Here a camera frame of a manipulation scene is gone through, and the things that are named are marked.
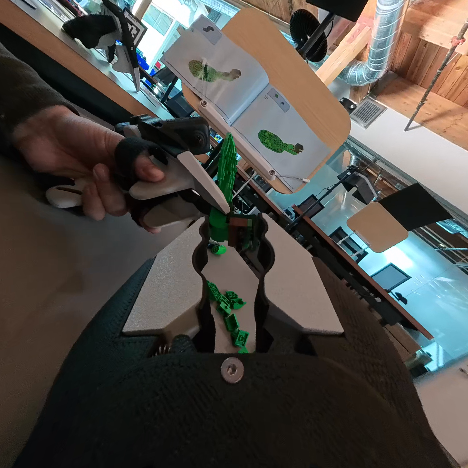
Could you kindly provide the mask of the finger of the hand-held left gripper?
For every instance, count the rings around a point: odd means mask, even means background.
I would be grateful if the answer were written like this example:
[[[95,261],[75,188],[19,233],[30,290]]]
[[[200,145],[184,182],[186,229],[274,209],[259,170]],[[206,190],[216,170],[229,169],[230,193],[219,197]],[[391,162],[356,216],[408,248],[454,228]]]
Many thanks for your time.
[[[229,214],[231,207],[223,192],[203,169],[195,156],[191,152],[185,151],[177,156],[177,160],[191,174],[194,180],[194,190],[212,207],[225,215]]]

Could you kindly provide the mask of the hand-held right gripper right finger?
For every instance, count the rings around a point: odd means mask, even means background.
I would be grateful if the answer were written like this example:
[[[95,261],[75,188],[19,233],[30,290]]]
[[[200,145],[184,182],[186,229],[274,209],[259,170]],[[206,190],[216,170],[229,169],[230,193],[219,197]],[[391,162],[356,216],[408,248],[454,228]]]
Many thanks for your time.
[[[259,214],[259,285],[254,302],[255,351],[267,352],[275,334],[293,339],[341,336],[343,326],[313,256],[271,217]]]

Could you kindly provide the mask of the long wooden table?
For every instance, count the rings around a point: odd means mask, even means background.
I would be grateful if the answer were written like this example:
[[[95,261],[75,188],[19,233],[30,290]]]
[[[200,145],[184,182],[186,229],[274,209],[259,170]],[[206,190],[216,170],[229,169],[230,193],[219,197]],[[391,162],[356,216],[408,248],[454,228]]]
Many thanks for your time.
[[[172,119],[167,109],[105,57],[62,31],[62,21],[39,1],[0,2],[1,43],[79,110],[108,124],[148,114]]]

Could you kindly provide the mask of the silver flexible duct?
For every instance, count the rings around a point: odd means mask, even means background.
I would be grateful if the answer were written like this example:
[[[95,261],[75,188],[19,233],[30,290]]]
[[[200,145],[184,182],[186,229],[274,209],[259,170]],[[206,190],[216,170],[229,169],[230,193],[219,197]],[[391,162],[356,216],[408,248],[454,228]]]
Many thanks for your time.
[[[408,0],[378,0],[371,30],[367,60],[350,62],[339,75],[350,86],[372,84],[382,78],[391,65]]]

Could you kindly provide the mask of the grey desk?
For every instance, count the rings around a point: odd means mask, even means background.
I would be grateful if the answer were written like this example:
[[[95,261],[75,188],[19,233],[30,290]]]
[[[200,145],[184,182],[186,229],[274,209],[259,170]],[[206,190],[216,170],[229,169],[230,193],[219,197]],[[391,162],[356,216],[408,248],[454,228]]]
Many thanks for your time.
[[[266,467],[242,420],[253,396],[223,380],[221,356],[122,334],[165,251],[110,297],[124,261],[149,253],[142,235],[71,217],[67,232],[26,202],[32,188],[1,169],[1,467]]]

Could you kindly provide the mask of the small wooden board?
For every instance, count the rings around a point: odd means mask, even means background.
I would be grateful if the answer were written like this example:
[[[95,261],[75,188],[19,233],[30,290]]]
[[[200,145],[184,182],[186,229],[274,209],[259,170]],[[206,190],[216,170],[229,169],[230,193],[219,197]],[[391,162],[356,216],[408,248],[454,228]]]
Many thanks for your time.
[[[383,253],[409,236],[407,229],[378,202],[352,215],[346,225],[375,253]]]

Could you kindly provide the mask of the wooden table with dark frame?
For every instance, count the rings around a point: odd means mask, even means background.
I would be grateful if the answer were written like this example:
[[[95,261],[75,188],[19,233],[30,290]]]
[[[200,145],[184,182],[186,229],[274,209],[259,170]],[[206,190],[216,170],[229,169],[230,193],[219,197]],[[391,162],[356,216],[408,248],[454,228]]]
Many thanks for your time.
[[[371,278],[352,258],[328,237],[313,221],[301,219],[297,231],[311,245],[312,253],[339,278],[343,279],[381,317],[384,325],[406,324],[431,340],[434,336]]]

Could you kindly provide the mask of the person's left hand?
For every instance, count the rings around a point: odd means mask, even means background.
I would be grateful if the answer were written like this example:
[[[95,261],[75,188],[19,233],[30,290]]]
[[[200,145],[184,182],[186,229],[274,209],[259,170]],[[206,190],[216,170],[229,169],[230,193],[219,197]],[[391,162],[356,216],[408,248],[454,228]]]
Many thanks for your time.
[[[114,153],[124,137],[65,106],[53,106],[15,127],[11,141],[36,172],[84,179],[82,207],[100,221],[127,212],[123,192],[111,177]]]

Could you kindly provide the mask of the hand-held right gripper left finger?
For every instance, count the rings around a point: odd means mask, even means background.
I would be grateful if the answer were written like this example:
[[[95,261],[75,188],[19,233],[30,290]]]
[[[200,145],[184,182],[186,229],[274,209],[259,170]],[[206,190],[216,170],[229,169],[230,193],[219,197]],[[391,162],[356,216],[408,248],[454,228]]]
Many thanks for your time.
[[[124,335],[161,336],[166,343],[187,335],[198,351],[214,353],[215,323],[203,275],[208,241],[208,219],[201,217],[155,257]]]

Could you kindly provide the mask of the wall vent grille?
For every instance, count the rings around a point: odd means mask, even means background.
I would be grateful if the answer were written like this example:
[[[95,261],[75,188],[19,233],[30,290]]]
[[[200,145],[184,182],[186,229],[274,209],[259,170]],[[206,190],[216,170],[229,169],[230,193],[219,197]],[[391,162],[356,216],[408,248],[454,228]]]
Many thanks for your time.
[[[372,125],[385,111],[387,107],[375,99],[367,96],[356,105],[350,114],[351,120],[363,129]]]

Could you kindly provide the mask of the white book stand ledge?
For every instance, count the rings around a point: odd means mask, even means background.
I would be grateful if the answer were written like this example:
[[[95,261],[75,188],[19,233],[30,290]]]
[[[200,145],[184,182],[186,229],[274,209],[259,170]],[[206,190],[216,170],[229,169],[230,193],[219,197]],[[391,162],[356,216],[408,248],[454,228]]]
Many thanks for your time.
[[[275,169],[234,127],[229,126],[216,108],[206,99],[198,102],[198,113],[203,116],[220,136],[231,134],[237,153],[263,178],[273,181],[277,178]]]

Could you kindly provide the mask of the green brick leaf model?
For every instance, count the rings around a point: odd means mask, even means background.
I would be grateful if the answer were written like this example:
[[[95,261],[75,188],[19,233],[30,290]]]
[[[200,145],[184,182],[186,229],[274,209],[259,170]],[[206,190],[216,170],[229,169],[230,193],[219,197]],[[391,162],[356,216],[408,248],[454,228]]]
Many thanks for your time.
[[[237,151],[231,134],[224,138],[219,151],[217,184],[231,207],[225,215],[216,208],[209,213],[211,243],[233,247],[238,253],[255,251],[260,245],[262,231],[259,214],[237,214],[233,205],[233,188],[237,174]]]

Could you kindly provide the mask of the dark computer monitor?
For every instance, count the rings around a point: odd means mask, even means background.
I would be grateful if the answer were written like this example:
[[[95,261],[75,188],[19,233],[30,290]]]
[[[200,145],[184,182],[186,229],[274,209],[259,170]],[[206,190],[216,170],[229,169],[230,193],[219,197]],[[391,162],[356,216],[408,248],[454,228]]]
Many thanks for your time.
[[[410,275],[393,263],[387,264],[370,277],[387,292],[394,290],[411,279]]]

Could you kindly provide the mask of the person's left forearm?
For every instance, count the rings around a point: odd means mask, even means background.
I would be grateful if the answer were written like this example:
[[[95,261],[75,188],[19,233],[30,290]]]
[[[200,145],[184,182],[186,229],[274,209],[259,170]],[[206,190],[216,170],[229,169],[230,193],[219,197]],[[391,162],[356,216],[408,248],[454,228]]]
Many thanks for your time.
[[[38,73],[0,45],[1,155],[16,158],[29,137],[47,136],[65,117],[80,117]]]

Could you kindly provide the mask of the idle gripper with printed tag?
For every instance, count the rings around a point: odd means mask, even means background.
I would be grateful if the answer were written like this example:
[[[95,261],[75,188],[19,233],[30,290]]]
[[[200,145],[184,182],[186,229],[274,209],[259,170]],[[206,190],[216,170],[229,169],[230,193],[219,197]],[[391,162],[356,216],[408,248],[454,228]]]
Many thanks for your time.
[[[137,48],[147,26],[113,1],[103,0],[99,14],[89,14],[63,23],[62,31],[87,49],[103,50],[112,69],[128,74],[140,91],[140,67]]]

